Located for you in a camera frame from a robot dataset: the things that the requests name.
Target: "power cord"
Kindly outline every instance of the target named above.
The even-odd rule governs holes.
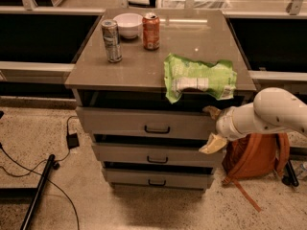
[[[19,164],[19,163],[18,163],[17,161],[15,161],[14,159],[12,159],[12,158],[7,154],[7,152],[4,150],[4,148],[2,147],[2,144],[1,144],[1,143],[0,143],[0,150],[2,150],[2,151],[4,152],[4,154],[5,154],[13,163],[15,163],[16,165],[18,165],[19,167],[23,168],[24,170],[28,171],[29,173],[36,173],[36,174],[38,174],[38,175],[40,175],[40,176],[43,176],[41,173],[35,172],[34,169],[30,170],[30,169],[24,167],[23,165]],[[10,176],[13,176],[13,177],[21,177],[21,176],[19,176],[19,175],[15,175],[15,174],[12,174],[12,173],[7,172],[7,170],[6,170],[5,168],[3,168],[2,166],[1,166],[1,169],[3,169],[3,170],[4,170],[8,175],[10,175]],[[47,179],[47,181],[49,181],[52,185],[54,185],[56,188],[58,188],[58,189],[67,197],[67,199],[70,201],[70,203],[71,203],[71,205],[72,205],[72,207],[73,207],[73,209],[74,209],[75,216],[76,216],[76,220],[77,220],[77,229],[79,230],[79,229],[80,229],[79,217],[78,217],[78,213],[77,213],[77,210],[76,210],[76,207],[75,207],[73,201],[72,201],[71,198],[68,196],[68,194],[67,194],[62,188],[60,188],[56,183],[52,182],[49,178],[46,178],[46,179]]]
[[[78,116],[70,116],[66,121],[66,142],[67,142],[68,152],[63,158],[55,161],[54,169],[56,170],[59,168],[59,162],[64,161],[69,156],[70,150],[80,145],[77,133],[69,134],[69,120],[74,118],[78,119]]]
[[[47,159],[44,159],[42,161],[40,161],[33,169],[29,170],[29,172],[24,173],[24,174],[12,174],[10,172],[8,172],[3,166],[0,166],[0,169],[2,169],[7,175],[11,176],[11,177],[23,177],[23,176],[27,176],[30,173],[32,173],[39,165],[41,165],[43,162],[47,162]]]

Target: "top drawer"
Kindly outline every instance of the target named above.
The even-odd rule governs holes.
[[[203,113],[77,107],[85,132],[207,140],[215,122]]]
[[[165,110],[201,112],[205,106],[214,105],[219,109],[240,106],[249,100],[252,93],[236,93],[233,99],[217,101],[200,91],[184,92],[177,103],[171,104],[165,92],[95,91],[79,90],[81,105],[97,108]]]

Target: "drawer handle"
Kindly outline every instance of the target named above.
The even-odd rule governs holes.
[[[155,164],[166,164],[169,161],[169,158],[166,157],[164,161],[156,161],[156,160],[152,160],[150,156],[147,156],[147,161],[149,163],[155,163]]]
[[[168,134],[171,131],[171,128],[168,126],[166,130],[157,130],[157,129],[149,129],[147,126],[144,126],[144,130],[146,133]]]
[[[151,180],[148,180],[148,185],[150,186],[154,186],[154,187],[164,187],[166,184],[166,180],[164,180],[164,182],[162,183],[152,183]]]

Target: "black metal rod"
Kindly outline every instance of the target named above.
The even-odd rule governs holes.
[[[292,163],[290,160],[288,160],[287,164],[286,164],[286,170],[287,170],[287,173],[288,173],[288,176],[290,178],[290,182],[291,184],[294,186],[294,187],[298,187],[299,186],[299,182],[296,178],[296,175],[295,175],[295,170],[292,166]]]
[[[48,176],[49,176],[49,173],[50,173],[50,170],[53,168],[53,164],[54,164],[54,161],[55,161],[55,155],[54,154],[51,154],[48,158],[48,161],[47,161],[47,164],[45,166],[45,169],[40,177],[40,180],[37,184],[37,187],[36,187],[36,192],[35,192],[35,196],[33,197],[32,201],[31,201],[31,204],[28,208],[28,211],[27,211],[27,214],[26,214],[26,217],[24,218],[23,222],[22,222],[22,225],[21,225],[21,228],[20,230],[26,230],[28,229],[28,227],[30,226],[30,223],[31,223],[31,219],[34,215],[34,212],[36,210],[36,207],[39,203],[39,199],[40,199],[40,196],[44,190],[44,187],[45,187],[45,184],[46,184],[46,181],[48,179]]]

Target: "cabinet top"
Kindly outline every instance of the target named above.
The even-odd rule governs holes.
[[[221,11],[196,10],[106,10],[102,20],[123,12],[144,15],[154,11],[160,18],[160,47],[143,48],[142,36],[121,38],[123,59],[107,61],[101,22],[89,38],[65,85],[68,88],[122,91],[165,89],[164,59],[177,54],[192,60],[215,63],[228,59],[237,72],[237,90],[255,90],[248,69]]]

